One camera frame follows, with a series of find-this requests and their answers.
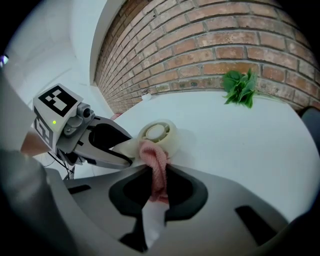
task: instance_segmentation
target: white table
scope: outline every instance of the white table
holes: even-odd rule
[[[286,103],[256,96],[248,109],[224,105],[225,94],[158,95],[115,121],[136,137],[154,120],[171,120],[181,136],[173,165],[236,181],[292,221],[309,209],[320,184],[320,158],[311,135]],[[95,174],[110,172],[95,168]]]

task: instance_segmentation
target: green leaves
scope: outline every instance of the green leaves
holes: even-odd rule
[[[223,76],[222,80],[223,87],[228,92],[225,96],[227,98],[225,104],[232,102],[252,108],[257,74],[252,73],[251,69],[245,75],[231,70]]]

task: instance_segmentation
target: pink rope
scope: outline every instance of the pink rope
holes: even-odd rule
[[[168,154],[150,140],[142,140],[139,144],[139,155],[145,164],[152,168],[152,185],[150,201],[168,202],[166,165]]]

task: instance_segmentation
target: white paper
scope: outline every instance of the white paper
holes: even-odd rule
[[[147,201],[142,209],[142,223],[145,243],[150,248],[160,237],[165,227],[165,213],[169,204]]]

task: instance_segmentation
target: black wire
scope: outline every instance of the black wire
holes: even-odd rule
[[[48,165],[44,165],[43,167],[48,167],[48,166],[52,165],[54,162],[55,162],[55,160],[53,160],[53,162]]]
[[[69,173],[69,169],[67,168],[67,165],[66,165],[66,162],[65,161],[63,161],[63,163],[64,163],[64,168],[66,169],[66,171],[67,171],[67,173],[68,173],[68,180],[70,180],[70,173]]]
[[[67,168],[67,165],[66,165],[65,161],[63,161],[63,162],[64,162],[64,165],[63,165],[63,164],[60,163],[52,154],[50,154],[50,152],[48,152],[48,154],[49,154],[54,160],[56,160],[59,165],[61,165],[62,167],[64,167],[64,168],[66,169],[66,172],[68,173],[68,180],[69,180],[69,179],[70,179],[69,169]]]

